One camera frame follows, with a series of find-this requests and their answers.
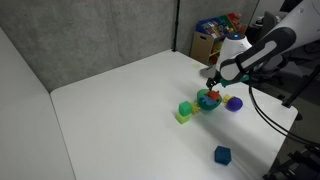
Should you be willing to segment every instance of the black cable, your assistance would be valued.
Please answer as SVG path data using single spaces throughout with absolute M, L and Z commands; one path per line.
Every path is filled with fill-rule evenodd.
M 307 145 L 307 144 L 309 143 L 309 144 L 312 144 L 312 145 L 320 146 L 319 143 L 316 143 L 316 142 L 307 140 L 307 139 L 305 139 L 305 138 L 302 138 L 302 137 L 300 137 L 300 136 L 298 136 L 298 135 L 296 135 L 296 134 L 294 134 L 294 133 L 291 133 L 290 131 L 286 130 L 286 129 L 283 128 L 281 125 L 279 125 L 278 123 L 276 123 L 275 121 L 273 121 L 270 117 L 268 117 L 268 116 L 260 109 L 260 107 L 258 106 L 258 104 L 257 104 L 257 102 L 256 102 L 256 100 L 255 100 L 255 98 L 254 98 L 254 96 L 253 96 L 253 93 L 252 93 L 251 75 L 252 75 L 252 72 L 250 72 L 250 75 L 249 75 L 249 77 L 250 77 L 250 79 L 249 79 L 249 95 L 250 95 L 250 98 L 251 98 L 251 101 L 252 101 L 252 103 L 253 103 L 253 105 L 254 105 L 255 110 L 256 110 L 257 113 L 261 116 L 261 118 L 262 118 L 269 126 L 271 126 L 274 130 L 276 130 L 276 131 L 279 132 L 280 134 L 282 134 L 282 135 L 284 135 L 284 136 L 286 136 L 286 137 L 288 137 L 288 138 L 290 138 L 290 139 L 292 139 L 292 140 L 294 140 L 294 141 L 296 141 L 296 142 L 299 142 L 299 143 L 302 143 L 302 144 L 305 144 L 305 145 Z M 277 127 L 279 127 L 281 130 L 283 130 L 283 131 L 285 131 L 286 133 L 288 133 L 288 135 L 284 134 L 284 133 L 281 132 L 279 129 L 275 128 L 269 121 L 270 121 L 271 123 L 273 123 L 274 125 L 276 125 Z

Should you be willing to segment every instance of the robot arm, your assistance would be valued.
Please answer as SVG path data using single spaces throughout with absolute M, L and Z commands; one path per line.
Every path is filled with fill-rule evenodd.
M 239 82 L 250 70 L 273 56 L 320 39 L 319 18 L 320 0 L 304 0 L 253 46 L 245 37 L 226 38 L 220 54 L 228 54 L 224 52 L 229 50 L 229 57 L 220 56 L 210 86 L 221 78 Z

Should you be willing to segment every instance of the green cube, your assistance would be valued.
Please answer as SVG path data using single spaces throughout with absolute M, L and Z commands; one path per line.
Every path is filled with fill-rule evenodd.
M 176 118 L 177 118 L 177 120 L 178 120 L 178 122 L 179 122 L 180 124 L 184 124 L 184 123 L 188 122 L 189 119 L 190 119 L 190 117 L 191 117 L 191 114 L 189 114 L 189 115 L 187 115 L 187 116 L 182 116 L 182 115 L 181 115 L 180 113 L 178 113 L 178 112 L 177 112 L 177 114 L 176 114 Z
M 181 116 L 188 116 L 192 113 L 192 105 L 188 101 L 179 104 L 179 113 Z

